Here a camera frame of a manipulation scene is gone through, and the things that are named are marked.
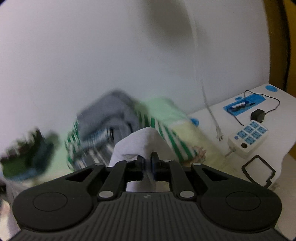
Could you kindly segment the yellow green baby blanket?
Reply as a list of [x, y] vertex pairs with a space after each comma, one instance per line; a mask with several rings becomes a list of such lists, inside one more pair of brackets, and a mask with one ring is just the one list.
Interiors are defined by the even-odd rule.
[[[178, 137], [186, 144], [199, 151], [199, 156], [191, 161], [181, 163], [182, 165], [190, 166], [192, 163], [201, 162], [222, 172], [231, 173], [232, 170], [226, 157], [220, 153], [200, 129], [171, 100], [155, 98], [145, 102], [137, 102], [134, 108], [137, 113], [141, 112], [161, 121], [175, 131]], [[67, 164], [67, 151], [65, 147], [62, 153], [62, 159]]]

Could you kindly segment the grey fleece garment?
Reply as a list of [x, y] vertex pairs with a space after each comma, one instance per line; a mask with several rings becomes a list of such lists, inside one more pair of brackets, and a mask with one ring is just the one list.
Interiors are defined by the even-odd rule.
[[82, 141], [96, 131], [110, 128], [117, 143], [140, 129], [134, 100], [120, 90], [107, 93], [77, 114], [78, 132]]

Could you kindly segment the white t-shirt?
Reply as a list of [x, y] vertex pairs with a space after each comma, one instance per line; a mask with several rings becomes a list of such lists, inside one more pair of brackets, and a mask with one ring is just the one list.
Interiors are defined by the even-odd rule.
[[[145, 164], [148, 167], [152, 152], [157, 152], [161, 160], [177, 160], [177, 155], [157, 130], [154, 128], [143, 128], [115, 145], [108, 166], [113, 167], [120, 161], [135, 160], [137, 156], [141, 156], [145, 159]], [[1, 238], [9, 240], [20, 231], [11, 211], [12, 202], [21, 191], [28, 189], [28, 187], [21, 182], [7, 180], [3, 175], [1, 175], [1, 186], [6, 187], [4, 194], [1, 194], [1, 199], [8, 202], [4, 208], [1, 208], [4, 211], [1, 217]], [[155, 184], [152, 180], [152, 172], [147, 170], [144, 173], [143, 181], [133, 181], [127, 185], [127, 189], [128, 191], [158, 191], [164, 190], [164, 187], [163, 185]]]

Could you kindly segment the blue tray on desk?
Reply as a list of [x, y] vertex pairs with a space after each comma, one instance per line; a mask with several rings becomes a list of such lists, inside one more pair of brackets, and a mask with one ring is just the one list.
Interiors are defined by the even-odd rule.
[[256, 105], [264, 102], [266, 100], [265, 97], [258, 94], [251, 94], [247, 97], [241, 97], [241, 99], [238, 99], [236, 102], [233, 102], [227, 106], [224, 106], [224, 110], [227, 113], [230, 113], [234, 116], [238, 116], [247, 110], [255, 107]]

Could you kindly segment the grey blue striped sweater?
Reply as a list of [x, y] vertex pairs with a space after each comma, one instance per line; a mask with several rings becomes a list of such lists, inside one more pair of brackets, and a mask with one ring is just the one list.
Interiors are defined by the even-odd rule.
[[131, 127], [127, 129], [117, 126], [107, 127], [94, 131], [82, 140], [79, 137], [78, 128], [75, 126], [65, 142], [68, 162], [76, 169], [93, 163], [108, 166], [115, 144], [131, 133]]

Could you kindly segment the white power strip blue sockets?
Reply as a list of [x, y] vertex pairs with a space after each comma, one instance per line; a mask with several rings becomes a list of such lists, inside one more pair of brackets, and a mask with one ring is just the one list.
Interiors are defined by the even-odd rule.
[[268, 128], [257, 121], [251, 120], [228, 137], [228, 145], [234, 152], [242, 157], [248, 157], [267, 138]]

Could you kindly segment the folded dark green garment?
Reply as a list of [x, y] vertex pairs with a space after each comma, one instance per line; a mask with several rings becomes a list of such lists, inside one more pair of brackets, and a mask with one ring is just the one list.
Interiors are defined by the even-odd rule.
[[43, 174], [60, 141], [58, 135], [33, 136], [32, 142], [10, 149], [1, 156], [3, 175], [10, 180], [26, 180]]

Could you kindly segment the white side desk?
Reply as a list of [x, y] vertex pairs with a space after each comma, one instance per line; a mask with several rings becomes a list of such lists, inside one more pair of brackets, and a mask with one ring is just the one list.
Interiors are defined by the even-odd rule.
[[227, 163], [240, 177], [192, 166], [202, 240], [284, 240], [275, 229], [282, 204], [271, 185], [295, 143], [295, 98], [264, 84], [211, 109], [224, 132], [215, 144], [230, 153]]

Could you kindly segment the green white striped shirt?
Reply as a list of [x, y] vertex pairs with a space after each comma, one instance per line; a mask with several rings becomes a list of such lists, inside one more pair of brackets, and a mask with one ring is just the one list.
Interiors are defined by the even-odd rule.
[[[163, 124], [161, 121], [157, 120], [156, 118], [154, 118], [152, 116], [141, 113], [141, 112], [138, 112], [137, 116], [139, 117], [140, 128], [151, 127], [151, 128], [156, 129], [158, 131], [158, 133], [160, 134], [160, 136], [166, 141], [168, 146], [172, 149], [173, 153], [177, 157], [177, 161], [179, 161], [180, 163], [191, 161], [194, 158], [196, 158], [197, 156], [199, 156], [198, 150], [196, 150], [194, 147], [186, 144], [183, 140], [181, 140], [178, 137], [178, 135], [176, 134], [175, 131], [170, 129], [168, 126]], [[74, 122], [73, 128], [75, 126], [78, 127], [77, 120]], [[82, 168], [76, 169], [68, 162], [68, 158], [67, 158], [67, 165], [71, 170], [79, 170], [79, 169], [84, 168], [84, 167], [82, 167]]]

